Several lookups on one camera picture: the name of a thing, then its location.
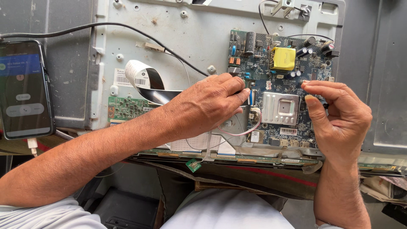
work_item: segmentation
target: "blue circuit board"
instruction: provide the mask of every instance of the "blue circuit board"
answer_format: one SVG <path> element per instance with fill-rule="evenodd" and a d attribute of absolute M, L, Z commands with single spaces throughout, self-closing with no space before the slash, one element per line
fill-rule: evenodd
<path fill-rule="evenodd" d="M 308 116 L 308 110 L 304 101 L 304 97 L 308 93 L 301 89 L 300 81 L 334 81 L 334 77 L 332 76 L 332 61 L 334 58 L 326 57 L 321 51 L 321 47 L 324 44 L 327 44 L 327 41 L 316 40 L 312 45 L 307 46 L 307 48 L 311 48 L 316 54 L 309 54 L 301 57 L 297 56 L 295 58 L 294 69 L 286 71 L 270 69 L 270 62 L 273 61 L 273 59 L 270 58 L 273 42 L 281 42 L 278 47 L 294 48 L 298 51 L 304 48 L 304 39 L 256 33 L 253 54 L 245 55 L 245 52 L 247 51 L 244 48 L 245 43 L 249 42 L 246 40 L 246 34 L 247 32 L 245 31 L 231 30 L 228 70 L 230 70 L 230 67 L 240 68 L 240 70 L 238 70 L 239 73 L 235 75 L 244 79 L 247 87 L 251 88 L 253 96 L 249 99 L 250 107 L 262 110 L 263 95 L 265 92 L 299 96 L 297 104 L 298 116 L 295 123 L 261 123 L 255 132 L 248 135 L 247 141 L 274 146 L 317 148 L 313 125 Z M 291 41 L 296 41 L 295 47 L 291 47 Z M 231 57 L 239 59 L 240 63 L 237 63 L 236 60 L 231 61 Z M 301 76 L 292 79 L 286 78 L 288 73 L 299 70 L 301 70 Z M 325 107 L 328 106 L 322 97 L 318 95 L 315 96 L 320 99 Z M 248 117 L 248 120 L 247 128 L 250 129 L 257 124 L 258 117 L 251 116 Z"/>

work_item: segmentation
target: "forearm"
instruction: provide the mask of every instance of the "forearm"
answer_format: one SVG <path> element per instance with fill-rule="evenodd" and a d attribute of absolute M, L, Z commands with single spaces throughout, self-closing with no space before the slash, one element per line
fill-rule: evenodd
<path fill-rule="evenodd" d="M 172 141 L 169 128 L 157 119 L 160 112 L 157 108 L 123 124 L 85 134 L 11 170 L 0 179 L 0 205 L 35 207 L 56 202 L 112 164 Z"/>
<path fill-rule="evenodd" d="M 348 167 L 325 161 L 314 197 L 316 223 L 345 229 L 370 229 L 370 219 L 359 191 L 355 161 Z"/>

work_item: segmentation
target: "hand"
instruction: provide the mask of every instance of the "hand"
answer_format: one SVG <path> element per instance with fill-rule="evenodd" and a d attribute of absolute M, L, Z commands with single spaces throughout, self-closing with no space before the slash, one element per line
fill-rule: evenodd
<path fill-rule="evenodd" d="M 360 149 L 372 121 L 372 110 L 345 84 L 328 81 L 304 81 L 301 87 L 321 95 L 329 104 L 328 116 L 321 102 L 305 97 L 318 148 L 333 165 L 357 163 Z"/>
<path fill-rule="evenodd" d="M 249 96 L 249 89 L 239 77 L 229 73 L 211 75 L 180 93 L 162 106 L 167 130 L 172 139 L 179 140 L 198 136 L 215 129 L 236 113 Z"/>

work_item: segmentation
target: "sleeve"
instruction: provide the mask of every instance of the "sleeve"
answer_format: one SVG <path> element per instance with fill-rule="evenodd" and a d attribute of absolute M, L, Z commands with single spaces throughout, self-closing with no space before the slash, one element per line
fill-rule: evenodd
<path fill-rule="evenodd" d="M 84 211 L 72 197 L 41 206 L 0 206 L 0 229 L 106 229 L 100 217 Z"/>
<path fill-rule="evenodd" d="M 321 226 L 318 226 L 318 225 L 315 224 L 315 227 L 317 229 L 343 229 L 341 227 L 332 226 L 332 225 L 329 225 L 329 224 L 322 224 Z"/>

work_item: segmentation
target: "yellow transformer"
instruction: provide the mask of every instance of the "yellow transformer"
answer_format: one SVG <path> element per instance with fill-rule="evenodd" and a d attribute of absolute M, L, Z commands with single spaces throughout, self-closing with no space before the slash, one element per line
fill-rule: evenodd
<path fill-rule="evenodd" d="M 270 69 L 292 71 L 295 66 L 295 49 L 275 47 L 270 52 Z"/>

